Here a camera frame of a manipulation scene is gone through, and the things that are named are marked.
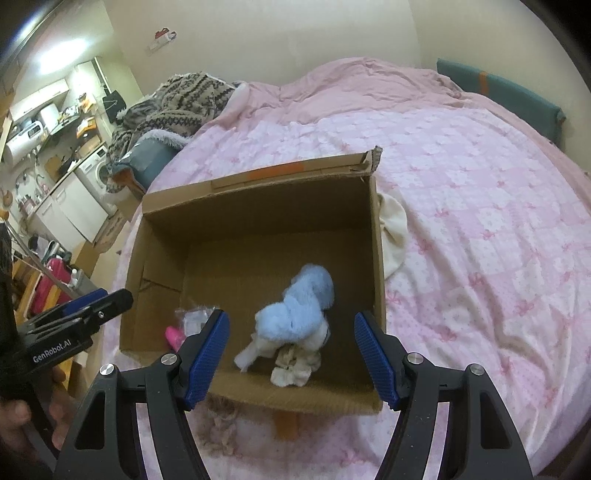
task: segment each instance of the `metal screw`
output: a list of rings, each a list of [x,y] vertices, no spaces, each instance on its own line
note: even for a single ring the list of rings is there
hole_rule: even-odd
[[[111,373],[113,373],[113,370],[115,370],[115,366],[113,364],[106,364],[103,365],[99,372],[101,375],[110,375]]]
[[[420,353],[413,352],[408,354],[407,360],[414,365],[420,365],[423,363],[423,360],[425,360],[425,357],[423,357]]]
[[[484,375],[484,367],[482,365],[472,364],[470,365],[470,372],[478,376]]]
[[[166,355],[163,355],[160,361],[164,365],[174,365],[177,362],[177,356],[174,353],[167,353]]]

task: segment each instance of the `blue gripper pad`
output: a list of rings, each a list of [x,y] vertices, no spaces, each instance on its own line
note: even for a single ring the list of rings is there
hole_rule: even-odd
[[[396,393],[394,369],[362,313],[355,315],[355,340],[379,397],[395,410],[400,398]]]
[[[189,410],[205,399],[229,337],[230,319],[226,312],[221,312],[189,371],[189,385],[184,397]]]
[[[68,303],[64,304],[64,307],[62,310],[64,317],[71,315],[72,313],[78,312],[79,310],[83,309],[87,305],[90,305],[92,302],[100,300],[100,299],[106,297],[107,295],[108,295],[108,293],[106,290],[104,290],[102,288],[98,288],[95,291],[91,291],[90,293],[87,293],[83,297],[80,297],[75,300],[70,300]]]

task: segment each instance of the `bed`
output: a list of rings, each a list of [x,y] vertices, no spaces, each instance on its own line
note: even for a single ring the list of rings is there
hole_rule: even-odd
[[[524,121],[434,71],[344,59],[283,87],[240,85],[149,192],[375,145],[378,189],[402,198],[409,230],[404,265],[385,283],[388,333],[436,365],[484,365],[537,473],[591,406],[591,183]],[[125,285],[139,215],[113,289]],[[105,326],[103,363],[137,367],[118,332],[118,320]],[[445,413],[441,404],[425,479],[437,477]],[[189,414],[196,430],[206,419],[205,406]],[[202,456],[212,478],[373,479],[396,419],[387,408],[302,416],[300,438],[277,442],[269,411],[240,406],[234,453]]]

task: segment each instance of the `orange tape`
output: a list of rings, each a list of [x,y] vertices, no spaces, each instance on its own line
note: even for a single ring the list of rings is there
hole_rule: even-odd
[[[488,82],[486,81],[487,72],[480,72],[478,75],[478,82],[480,83],[480,94],[487,96],[489,93]]]
[[[259,168],[248,172],[248,180],[262,180],[273,177],[282,177],[304,171],[304,163],[301,161],[285,163],[283,165],[274,165],[272,167]]]

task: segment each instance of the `plastic bag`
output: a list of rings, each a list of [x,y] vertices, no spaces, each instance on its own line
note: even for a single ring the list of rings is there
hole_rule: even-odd
[[[196,335],[201,332],[201,329],[206,324],[210,315],[217,307],[206,307],[200,305],[191,310],[176,309],[174,314],[181,322],[181,329],[185,336]]]

